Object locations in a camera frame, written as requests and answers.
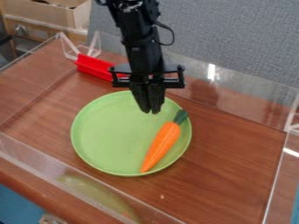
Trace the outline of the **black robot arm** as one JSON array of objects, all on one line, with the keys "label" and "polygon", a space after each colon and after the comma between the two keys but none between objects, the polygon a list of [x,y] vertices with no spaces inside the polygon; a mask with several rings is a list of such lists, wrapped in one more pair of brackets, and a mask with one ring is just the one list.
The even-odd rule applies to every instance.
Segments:
[{"label": "black robot arm", "polygon": [[143,112],[158,114],[165,104],[167,88],[185,88],[185,67],[165,63],[158,26],[174,30],[158,21],[157,0],[95,0],[107,6],[122,33],[127,64],[113,66],[113,86],[130,88]]}]

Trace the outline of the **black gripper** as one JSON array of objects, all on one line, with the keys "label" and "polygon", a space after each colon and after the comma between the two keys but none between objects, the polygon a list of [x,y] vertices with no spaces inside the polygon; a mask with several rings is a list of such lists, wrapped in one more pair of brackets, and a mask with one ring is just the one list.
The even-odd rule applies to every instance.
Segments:
[{"label": "black gripper", "polygon": [[165,104],[165,89],[185,88],[185,67],[165,63],[162,46],[154,40],[142,45],[126,45],[126,54],[129,62],[109,69],[113,86],[130,87],[141,110],[149,113],[153,109],[158,114]]}]

